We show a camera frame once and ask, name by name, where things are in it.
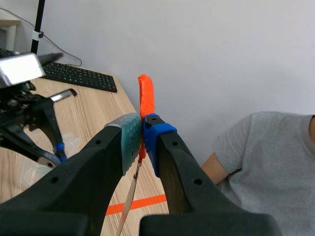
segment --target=wooden desk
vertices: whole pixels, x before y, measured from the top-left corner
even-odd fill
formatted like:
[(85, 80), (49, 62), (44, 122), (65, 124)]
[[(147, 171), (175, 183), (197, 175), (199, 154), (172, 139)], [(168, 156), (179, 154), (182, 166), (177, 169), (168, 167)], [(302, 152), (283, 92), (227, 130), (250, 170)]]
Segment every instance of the wooden desk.
[[(100, 91), (92, 88), (69, 85), (61, 82), (37, 79), (34, 85), (37, 93), (49, 96), (65, 89), (73, 88), (79, 95), (67, 98), (55, 104), (55, 112), (60, 130), (64, 134), (73, 134), (74, 138), (80, 138), (80, 149), (100, 131), (104, 125), (117, 117), (135, 112), (126, 93), (120, 83), (115, 80), (118, 93)], [(42, 136), (30, 137), (42, 148), (52, 151), (48, 139)], [(25, 157), (10, 150), (0, 148), (0, 203), (4, 202), (25, 190), (21, 183), (21, 167)], [(132, 176), (135, 172), (135, 163), (119, 182), (112, 196), (110, 205), (124, 203), (130, 187)], [(148, 198), (163, 194), (163, 187), (155, 177), (152, 165), (147, 157), (141, 167), (134, 200)], [(140, 219), (147, 214), (167, 213), (167, 203), (159, 203), (129, 212), (122, 235), (135, 236), (139, 234)], [(121, 213), (107, 215), (105, 217), (102, 235), (115, 235)]]

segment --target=keyboard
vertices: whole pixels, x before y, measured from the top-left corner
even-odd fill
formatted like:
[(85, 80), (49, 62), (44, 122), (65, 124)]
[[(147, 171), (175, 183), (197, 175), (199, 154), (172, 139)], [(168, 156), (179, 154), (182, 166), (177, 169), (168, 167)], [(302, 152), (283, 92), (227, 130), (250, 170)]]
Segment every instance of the keyboard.
[(16, 53), (14, 51), (10, 51), (10, 50), (4, 49), (4, 48), (0, 48), (0, 59), (7, 58), (7, 57), (10, 57), (10, 56), (14, 56), (14, 55), (16, 55)]
[(51, 63), (44, 67), (46, 76), (43, 78), (80, 85), (94, 89), (117, 92), (113, 76), (81, 69), (75, 66)]

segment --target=blue gripper pad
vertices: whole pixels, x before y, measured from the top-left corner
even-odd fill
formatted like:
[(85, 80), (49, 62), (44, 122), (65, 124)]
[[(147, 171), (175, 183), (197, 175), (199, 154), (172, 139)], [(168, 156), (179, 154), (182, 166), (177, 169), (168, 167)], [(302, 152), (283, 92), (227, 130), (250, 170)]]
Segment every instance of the blue gripper pad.
[(129, 170), (138, 156), (141, 145), (141, 117), (138, 113), (129, 113), (105, 125), (122, 129), (123, 175)]

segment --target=person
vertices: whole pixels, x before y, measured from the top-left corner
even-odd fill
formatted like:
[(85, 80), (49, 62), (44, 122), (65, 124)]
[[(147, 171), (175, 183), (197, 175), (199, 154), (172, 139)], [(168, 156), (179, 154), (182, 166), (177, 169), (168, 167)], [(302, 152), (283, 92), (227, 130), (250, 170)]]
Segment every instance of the person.
[(284, 236), (315, 236), (315, 117), (260, 112), (220, 135), (202, 169), (239, 207)]

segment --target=cable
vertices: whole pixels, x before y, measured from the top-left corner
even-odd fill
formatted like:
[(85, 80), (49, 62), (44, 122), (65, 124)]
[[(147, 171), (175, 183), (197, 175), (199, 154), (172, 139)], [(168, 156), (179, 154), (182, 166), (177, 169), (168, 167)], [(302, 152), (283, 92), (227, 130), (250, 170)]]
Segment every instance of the cable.
[[(16, 16), (17, 18), (21, 19), (22, 21), (25, 21), (26, 23), (30, 24), (31, 26), (33, 26), (33, 27), (35, 28), (35, 25), (33, 25), (31, 22), (29, 22), (29, 21), (23, 19), (22, 17), (19, 17), (18, 15), (14, 14), (13, 12), (11, 12), (11, 11), (9, 11), (9, 10), (7, 10), (7, 9), (1, 8), (1, 7), (0, 7), (0, 9), (3, 10), (3, 11), (9, 12), (10, 14)], [(44, 34), (44, 37), (45, 37), (48, 41), (50, 41), (50, 42), (51, 42), (56, 48), (58, 48), (60, 51), (62, 51), (62, 52), (64, 52), (64, 53), (68, 54), (69, 56), (71, 56), (71, 57), (73, 57), (73, 58), (78, 59), (78, 60), (80, 61), (80, 64), (79, 64), (79, 65), (75, 65), (75, 66), (81, 66), (81, 65), (82, 65), (82, 60), (81, 60), (80, 58), (78, 58), (78, 57), (72, 55), (71, 53), (68, 53), (67, 51), (65, 51), (64, 49), (62, 49), (61, 47), (59, 47), (56, 43), (54, 43), (54, 42), (53, 42), (49, 37), (47, 37), (45, 34)]]

